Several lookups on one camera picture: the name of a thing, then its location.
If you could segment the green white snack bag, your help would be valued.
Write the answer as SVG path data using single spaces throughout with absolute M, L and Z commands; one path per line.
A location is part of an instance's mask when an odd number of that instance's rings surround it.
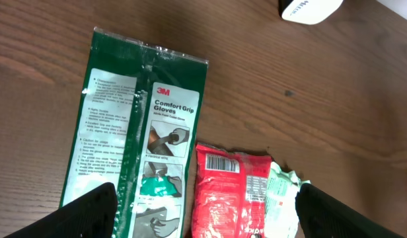
M 95 28 L 61 193 L 110 182 L 113 237 L 181 237 L 209 63 Z

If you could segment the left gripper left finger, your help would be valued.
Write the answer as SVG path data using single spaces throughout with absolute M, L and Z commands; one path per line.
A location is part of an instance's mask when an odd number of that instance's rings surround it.
M 118 200 L 106 182 L 5 238 L 110 238 Z

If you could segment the teal white snack packet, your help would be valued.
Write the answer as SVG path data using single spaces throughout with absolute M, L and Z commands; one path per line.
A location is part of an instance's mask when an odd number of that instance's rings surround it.
M 286 173 L 271 162 L 265 199 L 265 237 L 295 238 L 299 224 L 295 197 L 305 183 L 311 182 L 302 181 L 295 171 Z

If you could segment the red snack packet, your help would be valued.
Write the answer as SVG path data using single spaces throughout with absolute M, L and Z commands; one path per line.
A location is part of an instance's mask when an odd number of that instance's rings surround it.
M 197 144 L 192 236 L 265 237 L 265 199 L 272 158 Z

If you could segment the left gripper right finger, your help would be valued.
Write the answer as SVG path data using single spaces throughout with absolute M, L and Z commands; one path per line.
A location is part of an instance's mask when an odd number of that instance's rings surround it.
M 400 238 L 308 183 L 298 191 L 295 209 L 306 238 Z

